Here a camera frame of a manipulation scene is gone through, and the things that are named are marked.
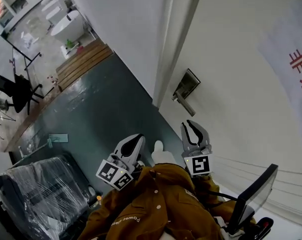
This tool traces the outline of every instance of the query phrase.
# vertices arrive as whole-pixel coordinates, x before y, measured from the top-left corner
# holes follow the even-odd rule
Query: jacket sleeve
[[[195,186],[195,194],[200,203],[209,210],[213,217],[222,217],[225,222],[229,222],[235,201],[223,201],[217,195],[208,194],[208,191],[220,192],[220,188],[212,180],[211,175],[199,178],[193,178],[192,182]]]
[[[114,220],[122,210],[132,202],[132,190],[134,181],[130,182],[124,189],[110,191],[101,202],[101,207],[93,211],[86,222],[86,226],[78,240],[91,240],[96,237],[104,237]]]

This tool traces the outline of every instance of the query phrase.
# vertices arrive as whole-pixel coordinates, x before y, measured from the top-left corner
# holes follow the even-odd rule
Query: black monitor
[[[238,196],[227,225],[229,234],[233,235],[245,223],[249,223],[253,215],[263,206],[271,193],[277,172],[278,166],[271,164],[251,186]]]

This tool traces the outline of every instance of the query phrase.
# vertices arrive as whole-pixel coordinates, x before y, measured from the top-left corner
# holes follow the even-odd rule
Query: door handle
[[[188,68],[178,84],[176,90],[173,93],[172,100],[179,102],[186,111],[193,117],[196,112],[186,101],[189,94],[200,84],[200,80],[193,74],[193,72]]]
[[[189,105],[189,103],[187,103],[187,101],[180,94],[180,89],[174,93],[172,100],[174,102],[175,101],[179,102],[185,108],[185,110],[190,114],[191,117],[193,117],[196,114],[194,109]]]

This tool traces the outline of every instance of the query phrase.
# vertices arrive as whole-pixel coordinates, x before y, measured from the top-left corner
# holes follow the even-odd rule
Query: black chair
[[[44,98],[42,95],[36,93],[37,89],[41,88],[42,85],[39,84],[35,89],[32,89],[30,81],[23,76],[14,74],[14,79],[15,82],[12,82],[0,75],[0,91],[12,97],[13,105],[9,105],[10,107],[14,107],[17,113],[20,113],[27,104],[27,114],[29,115],[30,102],[34,101],[39,103],[33,98],[33,95],[41,99]]]

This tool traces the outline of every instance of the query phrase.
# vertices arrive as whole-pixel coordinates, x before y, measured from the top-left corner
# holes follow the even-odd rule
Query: white banner
[[[302,131],[302,0],[296,0],[259,46],[283,85]]]

